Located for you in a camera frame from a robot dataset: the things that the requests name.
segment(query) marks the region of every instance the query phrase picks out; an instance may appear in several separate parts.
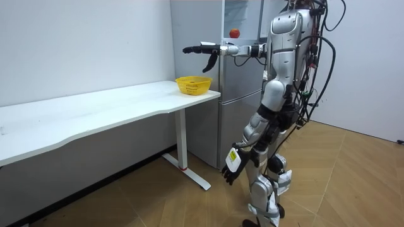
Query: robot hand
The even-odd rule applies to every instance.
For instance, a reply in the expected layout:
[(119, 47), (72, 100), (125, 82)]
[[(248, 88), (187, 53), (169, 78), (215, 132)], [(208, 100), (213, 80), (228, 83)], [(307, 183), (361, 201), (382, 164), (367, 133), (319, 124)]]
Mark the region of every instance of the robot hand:
[(218, 56), (220, 55), (220, 45), (211, 42), (201, 42), (200, 46), (185, 47), (182, 52), (184, 54), (210, 54), (208, 65), (202, 70), (203, 73), (206, 73), (215, 67)]
[(251, 160), (256, 167), (259, 166), (259, 158), (257, 155), (255, 155), (256, 153), (254, 151), (247, 152), (243, 151), (242, 149), (238, 149), (237, 154), (241, 159), (241, 163), (238, 166), (237, 170), (233, 172), (232, 170), (230, 170), (227, 164), (222, 169), (222, 175), (226, 179), (226, 182), (230, 185), (233, 185), (234, 180), (239, 177), (241, 171), (243, 171), (243, 169), (246, 167), (249, 160)]

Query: humanoid robot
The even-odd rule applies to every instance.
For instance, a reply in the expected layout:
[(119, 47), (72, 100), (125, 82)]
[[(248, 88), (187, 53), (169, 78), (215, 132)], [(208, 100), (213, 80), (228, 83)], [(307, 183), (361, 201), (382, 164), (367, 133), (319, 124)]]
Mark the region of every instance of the humanoid robot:
[[(213, 68), (219, 55), (265, 58), (269, 66), (271, 80), (266, 85), (261, 105), (244, 128), (243, 140), (233, 143), (222, 170), (226, 182), (232, 185), (246, 169), (251, 195), (248, 208), (256, 215), (257, 223), (244, 220), (243, 227), (278, 226), (280, 218), (285, 216), (280, 195), (289, 188), (292, 171), (286, 171), (287, 161), (278, 154), (278, 148), (286, 140), (284, 135), (288, 129), (300, 129), (310, 119), (331, 76), (335, 48), (322, 37), (327, 12), (326, 0), (288, 0), (271, 22), (267, 44), (201, 42), (200, 46), (183, 49), (185, 54), (211, 54), (204, 73)], [(333, 62), (321, 94), (314, 103), (309, 103), (323, 42), (332, 48)], [(311, 69), (315, 73), (310, 81)]]

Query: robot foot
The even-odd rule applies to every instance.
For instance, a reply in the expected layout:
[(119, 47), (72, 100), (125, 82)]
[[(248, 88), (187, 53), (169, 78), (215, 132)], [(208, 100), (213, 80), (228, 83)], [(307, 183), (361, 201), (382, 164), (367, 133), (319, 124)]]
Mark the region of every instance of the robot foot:
[(250, 221), (250, 220), (248, 220), (248, 219), (245, 219), (243, 222), (242, 222), (242, 227), (261, 227), (261, 225), (258, 223), (258, 224), (256, 224), (256, 223), (254, 223), (253, 221)]

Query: table leg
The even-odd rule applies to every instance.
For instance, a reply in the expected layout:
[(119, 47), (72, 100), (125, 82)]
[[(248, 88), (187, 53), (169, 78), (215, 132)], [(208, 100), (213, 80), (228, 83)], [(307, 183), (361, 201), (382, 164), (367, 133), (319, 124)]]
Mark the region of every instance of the table leg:
[(178, 167), (184, 171), (188, 168), (185, 109), (175, 112), (175, 131), (177, 132)]
[(175, 130), (177, 131), (178, 160), (169, 154), (163, 154), (163, 157), (193, 179), (201, 188), (208, 190), (211, 187), (210, 184), (188, 168), (185, 109), (175, 112)]

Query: red apple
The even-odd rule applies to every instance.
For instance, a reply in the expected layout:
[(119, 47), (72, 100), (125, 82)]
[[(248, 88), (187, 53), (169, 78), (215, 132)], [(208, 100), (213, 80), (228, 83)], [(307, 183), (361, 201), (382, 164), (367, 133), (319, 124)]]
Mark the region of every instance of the red apple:
[(237, 28), (233, 28), (233, 29), (231, 29), (229, 35), (230, 35), (230, 38), (239, 38), (240, 30), (238, 30)]

